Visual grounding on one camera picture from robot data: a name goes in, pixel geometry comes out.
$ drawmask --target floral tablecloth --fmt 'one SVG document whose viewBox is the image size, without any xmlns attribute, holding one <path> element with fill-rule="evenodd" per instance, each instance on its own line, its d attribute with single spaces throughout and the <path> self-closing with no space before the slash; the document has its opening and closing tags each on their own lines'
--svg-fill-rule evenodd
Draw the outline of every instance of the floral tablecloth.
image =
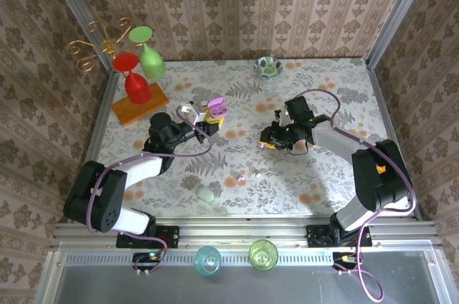
<svg viewBox="0 0 459 304">
<path fill-rule="evenodd" d="M 387 138 L 382 117 L 361 59 L 283 60 L 282 74 L 271 81 L 258 78 L 253 61 L 170 62 L 158 81 L 170 103 L 161 111 L 173 119 L 180 103 L 205 103 L 226 97 L 229 114 L 212 137 L 210 153 L 177 158 L 163 175 L 126 189 L 124 205 L 156 216 L 223 214 L 330 214 L 354 195 L 351 166 L 324 148 L 310 146 L 307 154 L 260 148 L 260 131 L 274 120 L 274 109 L 308 88 L 338 95 L 342 108 L 336 123 L 372 141 Z M 126 96 L 119 81 L 114 101 Z M 330 115 L 336 107 L 321 93 L 307 95 L 315 114 Z M 148 137 L 149 118 L 122 127 L 110 113 L 98 160 L 112 164 L 141 152 Z M 196 139 L 175 153 L 197 153 L 206 148 Z M 298 143 L 294 153 L 304 153 Z M 260 172 L 257 178 L 254 173 Z M 245 177 L 238 182 L 239 175 Z M 215 195 L 206 203 L 197 189 L 208 186 Z"/>
</svg>

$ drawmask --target orange wooden base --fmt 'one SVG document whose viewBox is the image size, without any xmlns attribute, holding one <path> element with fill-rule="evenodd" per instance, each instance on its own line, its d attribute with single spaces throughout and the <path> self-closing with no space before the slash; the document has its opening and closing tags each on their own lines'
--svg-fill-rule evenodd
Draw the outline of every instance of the orange wooden base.
<svg viewBox="0 0 459 304">
<path fill-rule="evenodd" d="M 169 99 L 164 94 L 163 90 L 153 83 L 150 85 L 153 97 L 144 105 L 134 105 L 128 98 L 123 98 L 112 104 L 112 109 L 122 126 L 126 126 L 138 119 L 151 114 L 152 112 L 164 107 L 169 103 Z"/>
</svg>

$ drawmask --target ceramic bowl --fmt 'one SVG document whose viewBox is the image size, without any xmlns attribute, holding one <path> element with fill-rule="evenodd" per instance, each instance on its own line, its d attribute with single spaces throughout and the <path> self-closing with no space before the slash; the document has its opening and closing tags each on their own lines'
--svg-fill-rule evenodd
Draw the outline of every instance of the ceramic bowl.
<svg viewBox="0 0 459 304">
<path fill-rule="evenodd" d="M 282 72 L 280 60 L 274 57 L 261 57 L 255 60 L 253 70 L 264 80 L 271 80 Z"/>
</svg>

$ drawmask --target patterned wallpaper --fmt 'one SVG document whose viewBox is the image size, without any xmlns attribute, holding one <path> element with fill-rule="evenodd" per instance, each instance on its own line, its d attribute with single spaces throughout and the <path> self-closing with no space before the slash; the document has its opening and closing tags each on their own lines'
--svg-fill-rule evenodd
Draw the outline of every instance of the patterned wallpaper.
<svg viewBox="0 0 459 304">
<path fill-rule="evenodd" d="M 394 0 L 85 0 L 111 24 L 152 26 L 166 60 L 363 57 Z"/>
<path fill-rule="evenodd" d="M 415 0 L 377 75 L 421 207 L 459 284 L 459 0 Z"/>
<path fill-rule="evenodd" d="M 0 303 L 31 303 L 106 75 L 81 75 L 64 0 L 0 0 Z"/>
</svg>

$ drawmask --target blue glass cup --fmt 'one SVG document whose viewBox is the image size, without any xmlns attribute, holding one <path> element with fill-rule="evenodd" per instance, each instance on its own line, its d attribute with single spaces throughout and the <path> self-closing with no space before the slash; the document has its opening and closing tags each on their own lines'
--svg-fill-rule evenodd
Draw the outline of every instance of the blue glass cup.
<svg viewBox="0 0 459 304">
<path fill-rule="evenodd" d="M 202 247 L 194 256 L 194 268 L 201 275 L 213 275 L 222 265 L 222 256 L 214 247 Z"/>
</svg>

